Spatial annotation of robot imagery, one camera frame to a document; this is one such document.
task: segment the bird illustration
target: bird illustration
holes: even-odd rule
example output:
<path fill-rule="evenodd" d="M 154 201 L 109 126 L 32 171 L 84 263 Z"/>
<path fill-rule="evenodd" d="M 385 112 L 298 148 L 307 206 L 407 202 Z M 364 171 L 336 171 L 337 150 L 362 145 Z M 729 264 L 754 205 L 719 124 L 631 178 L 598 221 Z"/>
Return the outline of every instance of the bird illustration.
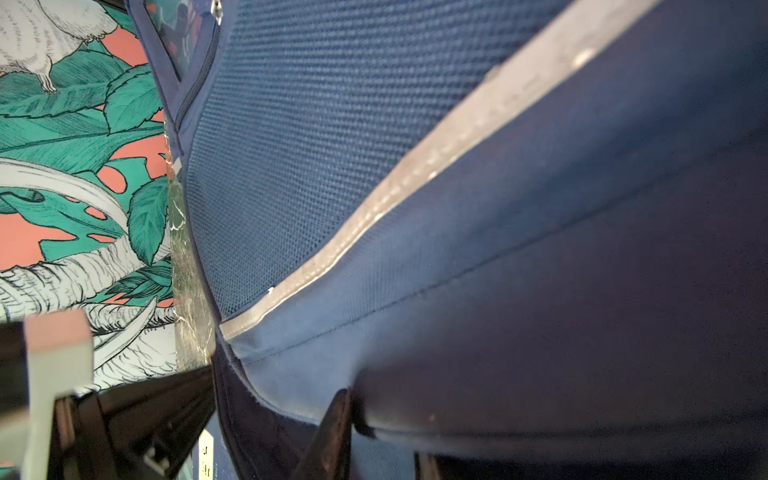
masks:
<path fill-rule="evenodd" d="M 0 72 L 34 74 L 44 91 L 55 93 L 53 64 L 117 27 L 93 0 L 2 0 Z"/>

